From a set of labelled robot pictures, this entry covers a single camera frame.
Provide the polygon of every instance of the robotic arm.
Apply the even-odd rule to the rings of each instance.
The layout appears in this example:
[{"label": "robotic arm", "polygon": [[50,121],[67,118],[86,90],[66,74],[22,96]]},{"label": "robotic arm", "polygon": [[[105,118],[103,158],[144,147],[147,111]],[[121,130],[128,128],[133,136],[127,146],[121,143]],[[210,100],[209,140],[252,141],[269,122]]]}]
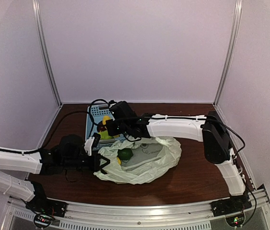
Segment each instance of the robotic arm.
[{"label": "robotic arm", "polygon": [[[212,202],[214,216],[227,215],[251,207],[245,192],[244,176],[235,162],[230,136],[216,112],[207,116],[167,116],[143,114],[137,116],[127,102],[113,103],[114,117],[106,122],[110,136],[119,134],[134,138],[176,137],[203,142],[205,158],[220,170],[231,197]],[[54,148],[32,151],[0,148],[0,170],[23,171],[40,175],[61,173],[64,169],[89,168],[96,172],[110,162],[92,151],[100,135],[94,134],[84,143],[76,136],[63,137]],[[0,171],[0,191],[22,199],[34,212],[64,217],[66,203],[47,199],[39,183],[22,181]]]}]

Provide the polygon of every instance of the basket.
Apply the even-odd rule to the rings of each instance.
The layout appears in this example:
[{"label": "basket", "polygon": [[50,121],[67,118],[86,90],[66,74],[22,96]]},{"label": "basket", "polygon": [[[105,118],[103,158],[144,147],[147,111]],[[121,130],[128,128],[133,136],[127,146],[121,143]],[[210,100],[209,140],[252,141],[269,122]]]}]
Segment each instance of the basket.
[{"label": "basket", "polygon": [[[113,115],[111,114],[107,104],[93,105],[91,107],[91,115],[93,116],[95,123],[102,122],[103,117],[106,115],[113,119]],[[92,126],[92,121],[90,120],[90,117],[87,116],[87,118],[86,118],[86,134],[85,134],[86,140],[89,138],[89,132],[90,132],[91,126]],[[99,133],[99,131],[100,130],[97,130],[97,127],[94,126],[91,134]],[[96,148],[94,148],[93,150],[99,150],[102,147],[111,146],[117,140],[124,141],[125,138],[123,135],[120,135],[120,136],[112,138],[112,139],[101,139],[98,143],[98,146]]]}]

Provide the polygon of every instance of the white plastic bag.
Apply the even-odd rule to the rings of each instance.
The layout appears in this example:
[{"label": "white plastic bag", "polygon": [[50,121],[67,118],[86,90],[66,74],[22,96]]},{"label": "white plastic bag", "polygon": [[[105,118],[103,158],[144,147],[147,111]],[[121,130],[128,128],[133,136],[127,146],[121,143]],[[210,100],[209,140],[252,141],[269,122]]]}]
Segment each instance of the white plastic bag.
[{"label": "white plastic bag", "polygon": [[[158,144],[159,152],[136,151],[140,148],[144,149],[144,145],[151,144],[156,149],[156,144]],[[125,148],[132,149],[134,156],[130,159],[132,162],[122,162],[122,165],[120,165],[117,160],[118,150]],[[146,153],[143,161],[138,159],[140,157],[140,151],[143,152],[143,156]],[[98,171],[94,175],[101,180],[113,181],[118,184],[149,183],[164,175],[168,169],[176,166],[179,162],[181,152],[180,143],[174,138],[143,138],[136,142],[127,140],[124,142],[117,141],[111,147],[103,147],[99,150],[99,154],[111,160],[111,163],[103,168],[107,174]]]}]

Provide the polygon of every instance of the white wall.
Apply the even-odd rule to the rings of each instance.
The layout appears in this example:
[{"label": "white wall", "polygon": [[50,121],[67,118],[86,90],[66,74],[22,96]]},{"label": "white wall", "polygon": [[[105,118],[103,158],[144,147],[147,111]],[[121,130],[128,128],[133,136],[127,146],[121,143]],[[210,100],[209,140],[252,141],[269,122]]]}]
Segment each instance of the white wall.
[{"label": "white wall", "polygon": [[35,149],[55,111],[32,1],[0,0],[0,146]]},{"label": "white wall", "polygon": [[256,186],[264,183],[270,196],[270,0],[243,3],[220,108],[247,143],[244,153]]},{"label": "white wall", "polygon": [[40,0],[61,100],[213,102],[235,0]]}]

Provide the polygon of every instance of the brown wooden tabletop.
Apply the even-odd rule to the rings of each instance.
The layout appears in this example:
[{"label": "brown wooden tabletop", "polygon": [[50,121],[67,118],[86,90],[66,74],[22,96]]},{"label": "brown wooden tabletop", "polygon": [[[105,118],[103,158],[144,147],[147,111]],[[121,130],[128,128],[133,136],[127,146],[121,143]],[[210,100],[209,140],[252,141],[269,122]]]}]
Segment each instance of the brown wooden tabletop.
[{"label": "brown wooden tabletop", "polygon": [[[130,105],[138,115],[146,112],[164,115],[200,115],[214,109],[211,104],[142,103]],[[87,104],[64,105],[53,126],[66,113],[86,111],[87,107]],[[47,147],[58,144],[61,137],[68,134],[77,134],[84,139],[85,124],[84,114],[67,117]],[[204,158],[203,144],[188,139],[178,138],[177,140],[182,147],[179,164],[149,184],[131,185],[101,181],[89,171],[68,172],[69,180],[77,180],[75,183],[68,182],[64,173],[52,176],[30,175],[29,179],[40,182],[50,198],[99,205],[186,204],[228,197],[228,188],[219,170]]]}]

